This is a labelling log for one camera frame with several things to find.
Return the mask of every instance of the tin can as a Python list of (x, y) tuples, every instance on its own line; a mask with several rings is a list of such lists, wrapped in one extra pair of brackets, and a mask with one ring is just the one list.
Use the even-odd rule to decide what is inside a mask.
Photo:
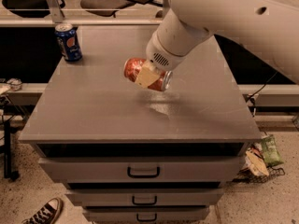
[(75, 62), (82, 58), (82, 52), (78, 43), (76, 30), (70, 23), (62, 23), (55, 27), (58, 45), (68, 62)]
[[(126, 61), (124, 64), (124, 76), (130, 79), (132, 82), (135, 82), (144, 61), (146, 61), (146, 59), (142, 58), (131, 58)], [(148, 89), (155, 91), (166, 91), (169, 88), (172, 75), (173, 74), (171, 71), (163, 71), (160, 74), (159, 79), (148, 86)]]

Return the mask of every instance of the can lid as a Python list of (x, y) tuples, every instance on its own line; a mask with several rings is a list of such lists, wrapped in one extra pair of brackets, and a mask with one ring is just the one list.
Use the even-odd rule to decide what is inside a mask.
[(71, 23), (61, 23), (56, 26), (56, 31), (57, 32), (66, 32), (69, 31), (73, 28), (73, 25)]
[(169, 84), (170, 84), (170, 80), (171, 80), (172, 76), (173, 76), (172, 71), (167, 71), (165, 73), (163, 83), (162, 83), (162, 86), (161, 86), (161, 91), (166, 91), (169, 88)]

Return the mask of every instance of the shoe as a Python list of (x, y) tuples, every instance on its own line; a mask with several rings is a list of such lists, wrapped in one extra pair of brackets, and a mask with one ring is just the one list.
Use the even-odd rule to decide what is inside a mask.
[(63, 201), (60, 198), (49, 200), (37, 213), (21, 224), (53, 224), (60, 215)]

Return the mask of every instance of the black handle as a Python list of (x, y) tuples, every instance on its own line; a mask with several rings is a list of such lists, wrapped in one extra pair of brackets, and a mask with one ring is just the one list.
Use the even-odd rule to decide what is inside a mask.
[(152, 203), (137, 203), (135, 201), (135, 196), (132, 197), (132, 204), (134, 204), (134, 205), (155, 205), (156, 203), (157, 203), (157, 196), (155, 196)]
[(157, 172), (154, 175), (132, 175), (131, 174), (131, 167), (128, 167), (127, 174), (131, 178), (155, 178), (160, 174), (160, 167), (157, 167)]
[(153, 219), (140, 219), (139, 214), (136, 215), (136, 219), (139, 222), (152, 222), (157, 220), (157, 214), (155, 213), (155, 217)]

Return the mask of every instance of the drawer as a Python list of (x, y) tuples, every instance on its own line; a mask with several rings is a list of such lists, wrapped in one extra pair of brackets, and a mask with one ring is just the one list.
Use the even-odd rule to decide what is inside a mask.
[(166, 220), (203, 220), (209, 213), (208, 207), (169, 208), (95, 208), (84, 209), (88, 221), (132, 221), (155, 222)]
[(41, 158), (54, 182), (210, 182), (230, 181), (240, 157)]
[(75, 189), (66, 197), (75, 206), (212, 205), (222, 189)]

